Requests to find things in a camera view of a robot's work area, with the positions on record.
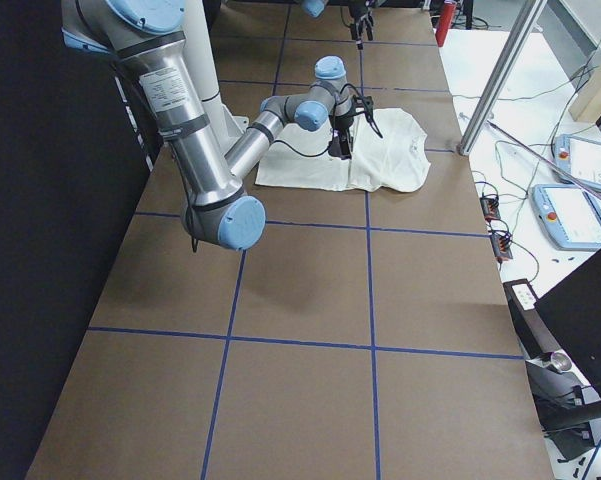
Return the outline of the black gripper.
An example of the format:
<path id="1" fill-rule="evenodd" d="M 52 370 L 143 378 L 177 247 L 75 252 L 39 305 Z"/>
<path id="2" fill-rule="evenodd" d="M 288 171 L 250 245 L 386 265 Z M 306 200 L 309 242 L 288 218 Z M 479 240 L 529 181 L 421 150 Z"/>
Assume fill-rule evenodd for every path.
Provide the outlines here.
<path id="1" fill-rule="evenodd" d="M 373 40 L 373 0 L 350 0 L 349 14 L 352 19 L 350 34 L 358 49 L 364 48 L 364 39 Z"/>
<path id="2" fill-rule="evenodd" d="M 355 114 L 334 115 L 332 117 L 332 129 L 334 131 L 329 143 L 329 155 L 340 159 L 352 157 L 352 137 L 350 128 L 355 119 Z"/>

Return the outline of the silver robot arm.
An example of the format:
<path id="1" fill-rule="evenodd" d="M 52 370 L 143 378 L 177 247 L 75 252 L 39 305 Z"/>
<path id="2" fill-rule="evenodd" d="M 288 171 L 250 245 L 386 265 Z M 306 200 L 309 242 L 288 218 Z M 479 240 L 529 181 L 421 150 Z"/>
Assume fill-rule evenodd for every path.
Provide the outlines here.
<path id="1" fill-rule="evenodd" d="M 307 15 L 318 18 L 325 10 L 328 1 L 301 0 L 298 4 Z M 373 0 L 350 0 L 342 1 L 340 4 L 341 21 L 359 50 L 364 48 L 364 35 L 367 36 L 368 41 L 374 40 L 373 10 L 381 4 L 382 1 Z"/>
<path id="2" fill-rule="evenodd" d="M 180 170 L 182 222 L 193 239 L 230 250 L 260 239 L 265 209 L 245 192 L 243 179 L 286 125 L 315 132 L 329 123 L 329 151 L 349 157 L 349 129 L 363 100 L 339 57 L 317 61 L 307 92 L 265 99 L 258 117 L 232 137 L 202 2 L 64 1 L 61 11 L 68 47 L 103 56 L 138 81 Z"/>

